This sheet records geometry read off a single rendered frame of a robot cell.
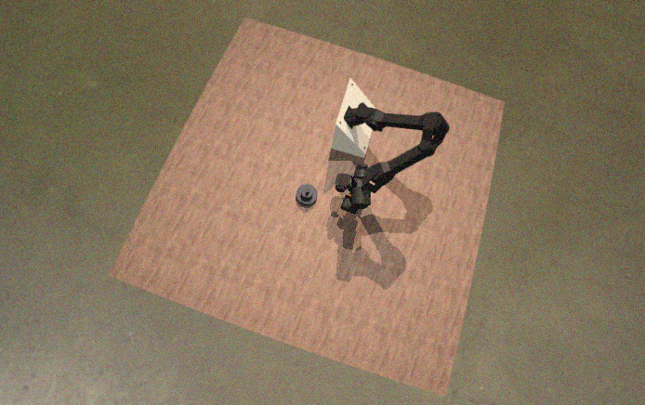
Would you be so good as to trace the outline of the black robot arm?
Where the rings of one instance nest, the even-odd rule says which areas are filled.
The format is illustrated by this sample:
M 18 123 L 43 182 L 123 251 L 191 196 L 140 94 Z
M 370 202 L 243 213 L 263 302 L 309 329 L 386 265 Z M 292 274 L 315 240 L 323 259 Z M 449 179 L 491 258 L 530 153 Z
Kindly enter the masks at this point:
M 403 152 L 387 162 L 380 162 L 369 167 L 358 163 L 357 171 L 352 175 L 337 174 L 335 189 L 337 192 L 352 191 L 351 207 L 365 209 L 371 205 L 371 192 L 376 193 L 389 183 L 401 170 L 410 165 L 431 157 L 443 142 L 449 125 L 439 112 L 428 112 L 424 115 L 384 113 L 378 109 L 368 108 L 363 102 L 358 108 L 348 107 L 344 120 L 353 128 L 367 124 L 374 132 L 382 132 L 385 127 L 422 130 L 422 140 L 416 147 Z M 432 138 L 432 136 L 434 136 Z M 349 185 L 352 180 L 351 188 Z M 369 181 L 373 181 L 375 185 Z

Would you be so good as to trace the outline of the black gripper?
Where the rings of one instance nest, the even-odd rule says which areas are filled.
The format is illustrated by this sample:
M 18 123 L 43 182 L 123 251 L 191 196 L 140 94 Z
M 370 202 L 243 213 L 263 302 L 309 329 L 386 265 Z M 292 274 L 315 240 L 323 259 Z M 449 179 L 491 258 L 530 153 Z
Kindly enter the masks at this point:
M 356 167 L 355 172 L 357 171 L 357 169 L 358 169 L 358 165 L 357 165 L 357 167 Z M 354 172 L 354 173 L 355 173 L 355 172 Z M 352 189 L 353 189 L 353 188 L 355 188 L 355 187 L 352 185 L 352 180 L 351 180 L 351 183 L 350 183 L 350 185 L 349 185 L 349 186 L 350 186 Z M 358 211 L 358 209 L 351 207 L 351 197 L 350 197 L 350 196 L 348 196 L 348 195 L 346 195 L 346 196 L 345 196 L 345 198 L 344 198 L 344 200 L 343 200 L 343 202 L 342 202 L 342 204 L 341 204 L 341 209 L 342 209 L 342 210 L 345 210 L 345 211 L 347 211 L 347 212 L 350 212 L 350 213 L 352 213 L 352 214 L 354 214 L 354 215 L 355 215 L 355 214 L 357 213 L 357 211 Z

